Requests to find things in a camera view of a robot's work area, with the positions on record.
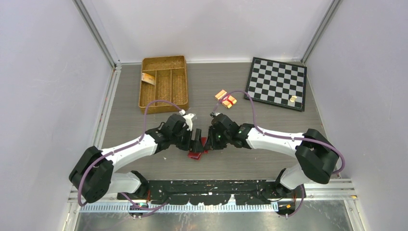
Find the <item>red leather card holder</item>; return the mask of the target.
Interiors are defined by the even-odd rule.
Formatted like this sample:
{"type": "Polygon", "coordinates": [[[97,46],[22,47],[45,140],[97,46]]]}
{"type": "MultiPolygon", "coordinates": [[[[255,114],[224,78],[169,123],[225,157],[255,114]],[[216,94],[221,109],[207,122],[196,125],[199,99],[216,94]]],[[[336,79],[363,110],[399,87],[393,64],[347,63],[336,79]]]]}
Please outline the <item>red leather card holder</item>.
{"type": "MultiPolygon", "coordinates": [[[[205,145],[205,143],[206,143],[206,141],[207,141],[207,138],[206,137],[202,137],[201,138],[201,143],[202,143],[202,145],[205,145]]],[[[194,159],[194,160],[200,160],[201,159],[201,157],[202,157],[202,155],[203,154],[207,154],[208,153],[208,150],[204,150],[203,152],[200,152],[200,153],[194,153],[194,152],[189,152],[188,153],[188,158],[191,158],[191,159],[194,159]]]]}

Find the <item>yellow credit card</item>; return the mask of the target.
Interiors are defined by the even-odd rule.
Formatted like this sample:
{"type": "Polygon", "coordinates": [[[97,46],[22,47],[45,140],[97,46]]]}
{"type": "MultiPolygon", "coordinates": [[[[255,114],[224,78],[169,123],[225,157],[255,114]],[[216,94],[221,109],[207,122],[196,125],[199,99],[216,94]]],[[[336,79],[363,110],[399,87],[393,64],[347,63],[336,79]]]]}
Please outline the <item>yellow credit card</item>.
{"type": "Polygon", "coordinates": [[[156,85],[156,77],[154,75],[150,75],[148,73],[142,73],[141,74],[141,81],[145,82],[147,84],[156,85]]]}

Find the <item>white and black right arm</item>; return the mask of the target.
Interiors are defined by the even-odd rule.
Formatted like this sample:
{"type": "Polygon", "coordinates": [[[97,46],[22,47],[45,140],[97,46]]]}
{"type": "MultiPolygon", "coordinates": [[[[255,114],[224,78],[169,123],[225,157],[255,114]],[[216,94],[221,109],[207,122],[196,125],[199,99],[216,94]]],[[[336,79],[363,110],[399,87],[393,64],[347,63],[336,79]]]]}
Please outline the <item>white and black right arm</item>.
{"type": "Polygon", "coordinates": [[[315,129],[305,133],[285,133],[263,129],[254,124],[238,125],[227,115],[212,113],[205,149],[222,150],[228,144],[236,148],[263,149],[286,154],[298,163],[284,168],[272,184],[275,194],[288,197],[298,186],[313,181],[327,184],[340,156],[315,129]]]}

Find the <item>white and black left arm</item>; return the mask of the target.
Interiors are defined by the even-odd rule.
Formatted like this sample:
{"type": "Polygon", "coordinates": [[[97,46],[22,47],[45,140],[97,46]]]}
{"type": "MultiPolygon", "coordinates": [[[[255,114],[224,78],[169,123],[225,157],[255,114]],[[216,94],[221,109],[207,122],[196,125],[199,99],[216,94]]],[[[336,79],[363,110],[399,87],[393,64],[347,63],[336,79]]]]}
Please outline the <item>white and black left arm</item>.
{"type": "Polygon", "coordinates": [[[172,114],[160,126],[146,130],[131,141],[102,150],[96,146],[87,148],[69,175],[69,180],[78,190],[78,204],[95,203],[112,193],[124,193],[136,199],[146,197],[149,183],[142,174],[136,170],[129,173],[118,173],[118,170],[171,145],[190,151],[196,118],[193,113],[172,114]]]}

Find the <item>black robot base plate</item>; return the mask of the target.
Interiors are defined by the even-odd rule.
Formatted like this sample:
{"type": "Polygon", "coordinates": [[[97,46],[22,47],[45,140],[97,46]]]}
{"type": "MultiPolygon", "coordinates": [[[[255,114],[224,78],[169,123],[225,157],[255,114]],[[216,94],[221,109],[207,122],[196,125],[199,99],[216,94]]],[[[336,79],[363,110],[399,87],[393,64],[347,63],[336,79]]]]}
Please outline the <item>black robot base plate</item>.
{"type": "Polygon", "coordinates": [[[231,199],[236,205],[268,205],[282,199],[293,202],[306,193],[299,186],[285,196],[279,195],[272,180],[150,180],[138,192],[126,195],[154,205],[225,205],[231,199]]]}

